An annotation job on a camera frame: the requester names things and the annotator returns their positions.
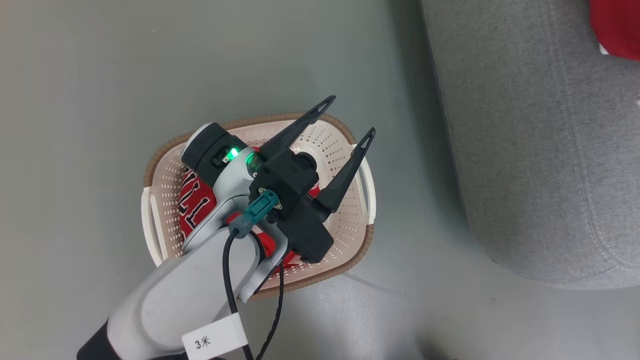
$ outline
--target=plastic basket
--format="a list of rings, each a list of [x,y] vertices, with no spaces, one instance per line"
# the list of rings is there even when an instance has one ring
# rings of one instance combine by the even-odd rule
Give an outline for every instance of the plastic basket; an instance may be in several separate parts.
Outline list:
[[[260,146],[302,113],[288,113],[237,120],[221,124],[249,146]],[[179,257],[184,238],[180,231],[178,202],[185,166],[180,161],[185,143],[192,133],[171,139],[153,155],[147,166],[142,193],[142,225],[147,247],[156,266],[168,258]],[[351,156],[356,140],[336,118],[323,115],[309,126],[291,149],[311,154],[317,163],[320,188],[324,188]],[[349,270],[367,252],[373,239],[376,218],[376,191],[366,159],[359,174],[335,214],[324,226],[334,244],[318,264],[296,265],[285,270],[285,291],[302,288]],[[254,297],[278,293],[275,272]]]

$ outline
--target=black cable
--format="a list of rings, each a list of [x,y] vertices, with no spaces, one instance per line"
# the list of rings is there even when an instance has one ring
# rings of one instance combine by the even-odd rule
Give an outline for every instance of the black cable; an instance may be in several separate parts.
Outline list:
[[[269,335],[267,335],[267,340],[262,344],[262,349],[260,349],[260,353],[255,360],[261,360],[264,353],[267,351],[267,347],[273,338],[273,335],[276,332],[276,328],[278,327],[278,322],[280,321],[280,313],[282,312],[282,297],[284,296],[284,264],[280,263],[280,296],[278,296],[278,309],[276,310],[276,318],[273,320],[273,325],[271,326],[271,330],[269,331]]]
[[[234,229],[229,233],[229,237],[227,238],[227,242],[225,243],[225,248],[222,250],[222,276],[225,280],[225,291],[227,292],[227,302],[229,303],[229,309],[231,309],[232,314],[236,314],[238,312],[238,306],[236,304],[236,296],[234,295],[234,289],[231,287],[231,275],[229,274],[229,253],[231,252],[231,243],[234,242],[236,235],[238,234],[238,230]],[[253,360],[253,354],[251,353],[251,348],[249,344],[242,347],[242,351],[244,352],[244,357],[247,360]]]
[[[236,296],[234,295],[233,287],[231,286],[231,275],[229,273],[229,253],[231,252],[231,244],[234,242],[236,235],[238,234],[238,230],[234,229],[230,232],[229,237],[227,238],[227,242],[225,242],[225,248],[222,250],[222,276],[225,281],[225,291],[227,293],[227,301],[229,303],[229,309],[232,314],[236,314],[238,312],[238,307],[236,304]],[[271,330],[267,335],[267,340],[265,340],[264,344],[262,344],[262,349],[260,349],[260,353],[256,360],[261,360],[262,356],[267,350],[269,343],[271,343],[271,339],[276,332],[276,328],[278,327],[278,322],[280,321],[280,313],[282,312],[282,298],[284,297],[284,265],[280,263],[280,296],[278,297],[278,309],[276,310],[276,318],[273,320],[273,325],[271,326]],[[253,354],[251,353],[251,348],[249,344],[242,347],[244,352],[244,357],[247,360],[253,360]]]

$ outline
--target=sofa seam stitching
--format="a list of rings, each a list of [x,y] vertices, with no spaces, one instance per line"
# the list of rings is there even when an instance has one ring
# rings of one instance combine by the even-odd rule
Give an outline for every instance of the sofa seam stitching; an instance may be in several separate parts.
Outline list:
[[[550,4],[548,1],[545,1],[545,3],[548,5],[548,13],[550,18],[552,19],[552,23],[553,26],[556,28],[557,30],[557,21],[554,15],[554,9],[552,8],[553,5]],[[554,41],[554,43],[556,44],[556,49],[560,48],[560,44],[557,41],[556,38],[551,37],[552,41]],[[576,176],[577,176],[577,182],[578,182],[578,187],[579,187],[579,193],[582,192],[583,195],[581,195],[581,200],[580,200],[580,204],[582,206],[582,211],[583,214],[585,216],[585,221],[587,223],[587,227],[589,229],[589,235],[591,236],[591,239],[593,240],[594,244],[596,245],[596,247],[598,248],[598,250],[600,251],[600,253],[607,258],[607,260],[611,261],[613,263],[614,266],[619,266],[621,268],[624,269],[629,269],[629,268],[633,268],[634,270],[636,270],[638,267],[640,267],[640,265],[635,265],[632,263],[628,263],[625,260],[621,259],[611,248],[610,246],[607,244],[607,242],[604,239],[604,236],[602,235],[602,232],[600,230],[600,226],[598,225],[598,221],[595,215],[595,211],[593,209],[593,200],[591,199],[591,193],[589,191],[589,181],[588,181],[588,177],[586,174],[586,169],[584,166],[584,159],[582,157],[582,148],[580,146],[580,142],[578,140],[578,126],[575,122],[575,117],[573,116],[573,114],[575,113],[574,107],[573,107],[573,103],[571,101],[571,90],[568,86],[568,81],[566,76],[564,75],[564,73],[566,72],[566,61],[565,58],[562,54],[562,52],[559,53],[559,65],[562,68],[562,74],[560,76],[561,79],[561,84],[558,83],[560,90],[563,93],[562,96],[562,103],[563,105],[565,105],[567,107],[567,109],[565,109],[565,107],[562,108],[563,113],[565,114],[565,116],[567,116],[565,118],[565,123],[568,124],[569,120],[571,120],[571,124],[570,124],[570,135],[573,138],[573,144],[575,146],[575,152],[577,155],[577,163],[574,163],[574,167],[576,167],[574,169],[574,171],[577,169],[578,171],[576,172]],[[613,260],[607,256],[604,251],[605,250],[607,253],[609,253],[611,256],[613,256]]]
[[[555,47],[552,47],[550,49],[549,55],[551,56],[551,61],[552,62],[560,63],[559,61],[557,61],[558,55],[556,54],[556,51],[554,50],[554,48],[557,49],[559,47],[559,44],[557,43],[557,40],[552,36],[551,28],[550,28],[551,27],[550,21],[551,22],[555,21],[553,15],[552,15],[553,10],[550,8],[551,5],[549,4],[548,1],[545,1],[544,4],[545,4],[545,7],[547,8],[546,10],[547,10],[547,15],[548,15],[546,17],[543,17],[544,18],[543,21],[544,21],[544,24],[545,24],[545,30],[546,30],[545,33],[547,35],[547,40],[550,43],[555,45]],[[560,80],[559,80],[560,75],[558,74],[558,71],[557,71],[556,67],[551,67],[551,75],[553,77],[554,83],[556,84],[556,87],[558,89],[562,89],[562,86],[561,86]],[[569,125],[568,125],[568,117],[569,116],[566,113],[565,96],[566,95],[562,91],[560,91],[559,100],[560,100],[560,110],[562,111],[562,114],[563,114],[563,119],[562,120],[563,120],[564,134],[567,137],[567,144],[569,146],[569,153],[571,153],[571,151],[575,150],[575,149],[574,149],[573,142],[572,142],[572,139],[571,139],[571,134],[570,134],[570,131],[569,131]],[[585,222],[585,225],[586,225],[587,232],[589,233],[589,236],[593,240],[593,243],[596,245],[596,248],[604,256],[606,262],[612,263],[611,259],[609,259],[609,257],[604,253],[604,251],[602,251],[600,246],[598,246],[598,243],[596,242],[595,237],[593,236],[593,229],[591,228],[591,226],[589,224],[589,218],[588,218],[588,216],[586,214],[586,209],[585,209],[585,205],[584,205],[584,198],[582,196],[582,190],[581,190],[581,187],[580,187],[580,181],[579,181],[580,178],[578,176],[578,172],[576,171],[577,162],[576,162],[576,159],[575,159],[574,156],[570,156],[570,157],[571,157],[571,160],[572,160],[573,173],[574,173],[574,175],[576,177],[578,177],[578,179],[577,179],[577,190],[578,190],[578,196],[580,198],[580,210],[582,211],[582,217],[584,217],[584,222]]]
[[[576,281],[583,281],[583,280],[586,280],[586,279],[590,279],[590,278],[596,277],[598,275],[606,274],[607,272],[609,272],[611,270],[614,270],[616,268],[620,268],[620,267],[616,266],[615,264],[613,264],[609,268],[606,268],[605,270],[601,270],[601,271],[598,271],[598,272],[593,273],[593,274],[567,277],[567,278],[564,278],[564,279],[540,279],[540,278],[535,278],[535,277],[528,277],[528,276],[525,276],[525,275],[520,275],[520,276],[522,276],[522,277],[524,277],[525,279],[528,279],[528,280],[538,281],[538,282],[547,282],[547,283],[576,282]]]

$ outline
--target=red fabric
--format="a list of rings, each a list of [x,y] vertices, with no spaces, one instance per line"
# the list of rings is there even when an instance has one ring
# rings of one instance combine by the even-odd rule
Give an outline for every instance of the red fabric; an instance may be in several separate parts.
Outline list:
[[[591,27],[611,55],[640,61],[640,0],[591,0]]]
[[[309,195],[316,197],[320,192],[318,185],[315,185]],[[186,239],[193,229],[216,207],[216,196],[213,190],[206,185],[196,174],[187,170],[182,178],[182,189],[180,190],[179,218],[180,230]],[[240,213],[234,213],[227,218],[227,224],[235,219]],[[271,256],[276,248],[275,241],[263,233],[258,227],[253,227],[253,231],[264,247],[264,253]],[[298,264],[300,257],[290,251],[282,263],[285,268],[291,268]]]
[[[182,178],[178,214],[180,230],[186,239],[193,229],[216,207],[213,190],[196,174],[187,170]]]

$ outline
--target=red cushion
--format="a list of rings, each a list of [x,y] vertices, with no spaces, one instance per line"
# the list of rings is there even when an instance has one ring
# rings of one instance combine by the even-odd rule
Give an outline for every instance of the red cushion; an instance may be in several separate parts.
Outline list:
[[[611,55],[640,61],[640,1],[591,0],[591,27]]]

